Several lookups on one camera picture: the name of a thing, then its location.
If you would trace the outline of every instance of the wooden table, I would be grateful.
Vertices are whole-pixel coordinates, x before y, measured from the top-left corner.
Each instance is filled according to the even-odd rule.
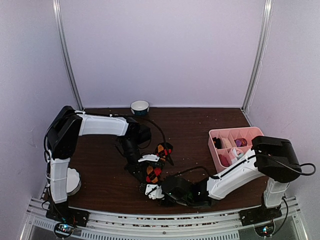
[[[128,108],[87,109],[87,113],[130,114]],[[151,108],[148,118],[164,131],[167,142],[173,145],[174,166],[167,163],[162,179],[194,166],[205,166],[216,173],[208,149],[211,129],[249,127],[240,109],[234,108]],[[150,147],[141,152],[151,153],[162,142],[159,131],[152,125]],[[260,177],[236,189],[209,209],[176,205],[163,207],[158,201],[139,193],[139,182],[124,170],[127,160],[113,147],[116,137],[111,135],[81,136],[70,167],[81,174],[80,191],[69,198],[71,207],[127,214],[187,214],[252,207],[261,203],[267,186],[267,177]],[[183,175],[190,181],[205,178],[201,169]]]

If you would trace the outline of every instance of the black bracket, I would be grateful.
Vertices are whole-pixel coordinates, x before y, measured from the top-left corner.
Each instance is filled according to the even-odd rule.
[[[86,227],[89,219],[89,212],[68,207],[68,201],[62,203],[51,202],[45,217],[72,226]]]
[[[239,212],[240,220],[242,226],[258,224],[266,221],[270,221],[275,218],[279,218],[282,216],[281,213],[281,205],[273,208],[267,208],[265,205],[264,195],[262,194],[262,205],[250,208],[246,210],[241,210]]]

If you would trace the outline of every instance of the small bowl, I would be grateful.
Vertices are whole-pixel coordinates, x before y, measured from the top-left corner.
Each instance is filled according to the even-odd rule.
[[[136,116],[145,116],[149,112],[149,103],[144,100],[138,100],[131,103],[131,112]]]

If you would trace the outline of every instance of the wire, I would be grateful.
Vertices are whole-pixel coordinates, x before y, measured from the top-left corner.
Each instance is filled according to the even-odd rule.
[[[152,190],[150,192],[148,192],[147,196],[149,196],[152,192],[154,192],[157,189],[158,186],[155,186],[154,188],[152,188]]]
[[[108,114],[90,113],[90,115],[110,117],[110,115],[108,115]],[[153,126],[155,126],[155,127],[159,130],[159,132],[161,133],[161,135],[162,135],[163,145],[164,145],[164,148],[165,148],[165,150],[166,150],[166,152],[167,152],[167,156],[168,156],[168,162],[169,162],[172,166],[175,165],[175,164],[174,164],[174,161],[173,161],[172,158],[171,158],[171,154],[169,153],[169,149],[168,149],[168,147],[167,147],[166,135],[165,135],[164,131],[161,129],[161,127],[158,126],[158,124],[156,124],[154,121],[152,121],[152,120],[150,120],[150,119],[147,119],[147,118],[144,118],[144,117],[142,117],[142,116],[128,115],[128,114],[112,114],[112,115],[115,116],[115,117],[123,117],[123,118],[127,117],[127,118],[133,118],[133,119],[142,119],[142,120],[145,120],[145,121],[151,123]]]
[[[204,166],[195,166],[195,167],[192,167],[192,168],[188,168],[188,169],[186,169],[186,170],[179,171],[179,172],[175,173],[175,174],[172,175],[172,176],[175,177],[175,176],[177,176],[177,175],[185,174],[185,173],[190,172],[190,171],[195,170],[195,169],[203,169],[203,170],[205,170],[205,172],[206,172],[206,174],[208,175],[208,177],[211,177],[211,178],[214,178],[214,179],[218,178],[217,176],[212,175],[212,174],[209,172],[209,170],[208,170],[206,167],[204,167]]]
[[[45,208],[44,208],[44,204],[47,203],[48,201],[49,201],[49,200],[46,200],[46,201],[44,201],[43,203],[41,203],[41,207],[42,207],[43,210],[46,210],[46,211],[49,210],[49,209],[45,209]]]
[[[312,172],[300,172],[300,171],[297,171],[297,170],[295,170],[295,169],[293,169],[293,168],[285,165],[284,163],[278,161],[278,160],[275,159],[274,157],[269,156],[269,155],[264,155],[264,154],[252,155],[252,156],[248,157],[248,160],[251,159],[251,158],[253,158],[253,157],[256,157],[256,156],[268,158],[268,159],[270,159],[270,160],[272,160],[272,161],[274,161],[274,162],[276,162],[276,163],[284,166],[285,168],[291,170],[292,172],[295,172],[295,173],[297,173],[297,174],[299,174],[299,175],[302,175],[302,176],[311,176],[311,175],[315,174],[315,172],[316,172],[316,170],[317,170],[316,166],[315,166],[313,163],[308,162],[308,163],[303,163],[303,164],[301,164],[301,165],[299,165],[299,166],[300,166],[300,167],[303,167],[303,166],[312,166],[312,167],[313,167],[313,171],[312,171]]]
[[[52,200],[52,201],[50,201],[50,204],[55,208],[55,210],[58,212],[58,214],[60,214],[62,220],[63,220],[64,222],[66,222],[66,221],[67,221],[67,218],[66,218],[65,216],[63,216],[63,215],[61,214],[61,212],[58,210],[58,208],[57,208],[57,206],[56,206],[53,198],[51,197],[50,191],[51,191],[51,189],[48,190],[49,198],[51,198],[51,200]]]
[[[284,217],[284,220],[283,220],[282,224],[280,225],[280,227],[275,232],[272,233],[272,236],[276,235],[280,231],[280,229],[284,226],[284,224],[285,224],[285,222],[287,220],[287,217],[288,217],[288,213],[289,213],[288,203],[287,203],[287,201],[286,201],[286,199],[284,197],[282,197],[282,200],[284,201],[285,206],[286,206],[286,214],[285,214],[285,217]]]
[[[150,146],[151,141],[152,141],[152,137],[150,137],[150,140],[149,140],[149,142],[148,142],[148,144],[147,144],[146,146],[144,146],[144,147],[139,147],[139,146],[138,146],[138,148],[139,148],[139,149],[146,149],[147,147]]]

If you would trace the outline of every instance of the metal corner post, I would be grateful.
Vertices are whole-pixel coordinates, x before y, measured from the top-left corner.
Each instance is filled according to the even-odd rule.
[[[65,36],[65,31],[64,31],[61,8],[60,8],[60,0],[52,0],[52,3],[53,3],[54,18],[56,21],[56,25],[57,25],[58,33],[59,33],[59,37],[60,37],[61,49],[62,49],[62,54],[63,54],[63,58],[64,58],[64,64],[65,64],[65,68],[66,68],[69,82],[71,85],[71,89],[72,89],[73,95],[75,97],[77,107],[79,108],[79,110],[83,110],[84,107],[83,107],[81,99],[80,99],[79,91],[77,88],[77,84],[76,84],[74,72],[72,70],[70,56],[69,56],[69,52],[68,52],[68,48],[67,48],[67,41],[66,41],[66,36]]]
[[[261,31],[260,31],[260,38],[258,42],[258,48],[256,51],[256,56],[253,64],[253,69],[250,77],[249,86],[245,95],[245,99],[242,105],[242,111],[246,114],[251,96],[254,90],[255,83],[258,78],[259,73],[259,67],[262,60],[263,53],[266,49],[267,39],[268,39],[268,33],[270,28],[270,22],[271,22],[271,11],[273,7],[274,0],[265,0],[264,3],[264,13],[262,17],[262,24],[261,24]]]

